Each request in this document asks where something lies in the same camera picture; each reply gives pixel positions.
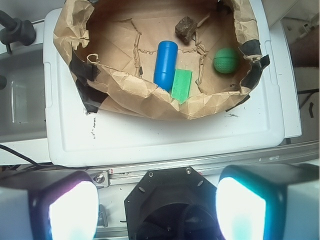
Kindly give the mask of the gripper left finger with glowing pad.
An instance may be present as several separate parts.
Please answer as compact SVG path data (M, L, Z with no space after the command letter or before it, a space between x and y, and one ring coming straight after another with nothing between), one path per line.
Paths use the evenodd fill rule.
M98 190L83 170L0 174L2 240L92 240L98 218Z

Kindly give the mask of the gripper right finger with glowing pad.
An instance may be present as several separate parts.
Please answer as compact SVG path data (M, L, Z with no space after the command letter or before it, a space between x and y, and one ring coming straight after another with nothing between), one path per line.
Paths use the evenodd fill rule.
M318 240L320 167L228 165L220 174L215 206L227 240Z

